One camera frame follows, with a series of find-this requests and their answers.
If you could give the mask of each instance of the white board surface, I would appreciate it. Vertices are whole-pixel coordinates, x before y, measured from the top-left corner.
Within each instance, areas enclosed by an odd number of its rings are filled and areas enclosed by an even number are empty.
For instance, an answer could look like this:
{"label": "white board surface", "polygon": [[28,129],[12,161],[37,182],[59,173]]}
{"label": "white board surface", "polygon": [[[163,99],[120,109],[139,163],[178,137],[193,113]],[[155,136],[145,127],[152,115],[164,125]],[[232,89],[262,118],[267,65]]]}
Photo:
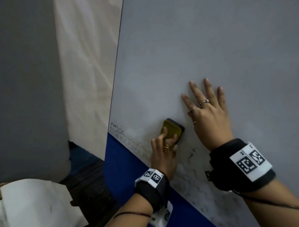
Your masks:
{"label": "white board surface", "polygon": [[207,181],[209,152],[180,95],[192,96],[189,80],[222,86],[234,136],[299,196],[298,12],[296,1],[123,3],[109,132],[149,165],[163,120],[185,126],[171,185],[216,226],[258,224],[240,198]]}

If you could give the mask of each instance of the silver ring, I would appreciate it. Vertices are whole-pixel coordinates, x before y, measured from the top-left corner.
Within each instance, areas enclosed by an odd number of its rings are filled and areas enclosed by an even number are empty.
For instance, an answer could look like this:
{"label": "silver ring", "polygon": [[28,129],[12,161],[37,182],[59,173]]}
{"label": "silver ring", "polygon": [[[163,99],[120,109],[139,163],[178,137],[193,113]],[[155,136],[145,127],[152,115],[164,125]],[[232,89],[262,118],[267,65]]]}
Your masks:
{"label": "silver ring", "polygon": [[199,105],[203,104],[203,103],[209,103],[210,101],[208,99],[204,100],[203,102],[201,102]]}
{"label": "silver ring", "polygon": [[190,112],[192,113],[197,106],[191,108]]}

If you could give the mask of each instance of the thin black bracelet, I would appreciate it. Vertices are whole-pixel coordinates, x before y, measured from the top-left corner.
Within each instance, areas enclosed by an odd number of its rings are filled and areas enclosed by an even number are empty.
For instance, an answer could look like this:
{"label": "thin black bracelet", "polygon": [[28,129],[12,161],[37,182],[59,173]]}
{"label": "thin black bracelet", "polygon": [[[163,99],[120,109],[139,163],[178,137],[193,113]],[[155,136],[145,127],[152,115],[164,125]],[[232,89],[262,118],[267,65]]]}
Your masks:
{"label": "thin black bracelet", "polygon": [[246,196],[246,195],[243,195],[239,192],[236,192],[235,190],[232,190],[232,191],[234,193],[236,193],[238,196],[241,196],[244,199],[248,199],[248,200],[251,200],[251,201],[254,201],[254,202],[259,202],[259,203],[264,203],[264,204],[268,204],[268,205],[299,210],[299,206],[292,206],[292,205],[287,205],[287,204],[282,204],[282,203],[274,203],[274,202],[270,202],[270,201],[267,201],[267,200],[262,200],[262,199],[257,199],[257,198],[254,198],[254,197]]}
{"label": "thin black bracelet", "polygon": [[152,217],[151,215],[145,214],[145,213],[133,212],[133,211],[126,211],[126,212],[118,213],[117,215],[114,216],[114,218],[116,218],[117,216],[120,216],[122,214],[136,214],[136,215],[141,215],[141,216],[146,216],[146,217]]}

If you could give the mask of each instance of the ring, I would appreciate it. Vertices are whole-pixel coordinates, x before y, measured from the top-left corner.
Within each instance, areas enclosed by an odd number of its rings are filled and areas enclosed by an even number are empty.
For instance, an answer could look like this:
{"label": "ring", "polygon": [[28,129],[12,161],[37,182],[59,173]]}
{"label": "ring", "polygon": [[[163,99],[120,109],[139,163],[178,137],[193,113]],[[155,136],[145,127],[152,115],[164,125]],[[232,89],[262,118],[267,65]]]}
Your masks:
{"label": "ring", "polygon": [[164,152],[169,152],[169,151],[170,151],[170,145],[165,145],[165,146],[163,147],[163,151],[164,151]]}
{"label": "ring", "polygon": [[210,101],[208,99],[204,100],[203,102],[201,102],[199,105],[203,104],[203,103],[209,103]]}
{"label": "ring", "polygon": [[191,108],[190,112],[192,113],[197,106]]}

